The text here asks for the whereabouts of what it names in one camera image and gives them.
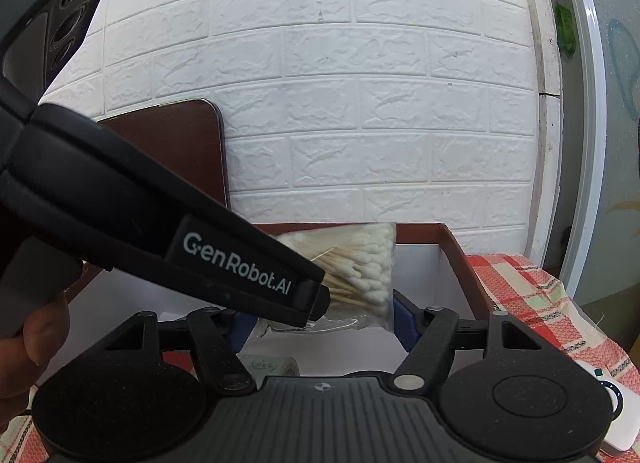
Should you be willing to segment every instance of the white device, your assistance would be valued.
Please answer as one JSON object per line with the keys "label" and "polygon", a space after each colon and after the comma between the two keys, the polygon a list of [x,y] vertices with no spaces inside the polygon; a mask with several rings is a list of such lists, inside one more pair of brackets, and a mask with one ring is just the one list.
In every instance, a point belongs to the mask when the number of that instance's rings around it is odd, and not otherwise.
{"label": "white device", "polygon": [[622,456],[629,450],[640,432],[640,396],[616,382],[604,369],[587,362],[575,361],[582,369],[607,389],[613,407],[613,421],[604,437],[600,449],[613,457]]}

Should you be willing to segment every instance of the checkered tablecloth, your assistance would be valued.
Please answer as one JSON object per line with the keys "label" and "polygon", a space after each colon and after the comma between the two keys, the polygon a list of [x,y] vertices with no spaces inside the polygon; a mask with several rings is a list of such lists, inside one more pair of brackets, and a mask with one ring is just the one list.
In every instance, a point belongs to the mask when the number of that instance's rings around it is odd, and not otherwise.
{"label": "checkered tablecloth", "polygon": [[[499,309],[515,315],[572,359],[601,367],[640,394],[640,374],[614,341],[583,318],[562,283],[521,255],[473,255],[469,262]],[[600,453],[606,463],[640,463],[640,437],[620,458]],[[46,452],[31,418],[17,418],[0,438],[0,463],[42,463]]]}

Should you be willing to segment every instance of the human hand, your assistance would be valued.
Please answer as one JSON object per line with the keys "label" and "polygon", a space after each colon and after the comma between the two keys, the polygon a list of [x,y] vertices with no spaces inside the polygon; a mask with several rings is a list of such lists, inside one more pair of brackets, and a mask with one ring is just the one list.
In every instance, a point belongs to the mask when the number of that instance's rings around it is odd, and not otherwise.
{"label": "human hand", "polygon": [[69,311],[65,294],[31,313],[22,333],[0,340],[0,434],[29,404],[29,389],[65,343]]}

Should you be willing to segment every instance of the bag of cotton swabs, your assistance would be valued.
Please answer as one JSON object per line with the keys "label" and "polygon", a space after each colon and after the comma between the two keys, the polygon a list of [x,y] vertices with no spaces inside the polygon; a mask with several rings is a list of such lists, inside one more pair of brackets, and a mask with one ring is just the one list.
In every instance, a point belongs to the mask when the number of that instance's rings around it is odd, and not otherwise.
{"label": "bag of cotton swabs", "polygon": [[[318,228],[284,234],[278,240],[321,266],[322,283],[331,293],[327,313],[302,331],[361,329],[372,324],[392,331],[395,223]],[[288,326],[270,325],[274,331],[292,331]]]}

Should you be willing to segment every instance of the green object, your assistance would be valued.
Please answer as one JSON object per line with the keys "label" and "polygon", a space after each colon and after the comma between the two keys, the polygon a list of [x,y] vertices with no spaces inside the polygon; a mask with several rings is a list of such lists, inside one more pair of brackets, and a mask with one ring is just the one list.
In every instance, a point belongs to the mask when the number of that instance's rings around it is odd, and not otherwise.
{"label": "green object", "polygon": [[561,4],[556,4],[556,31],[560,51],[567,58],[571,58],[574,56],[576,46],[574,18],[571,11]]}

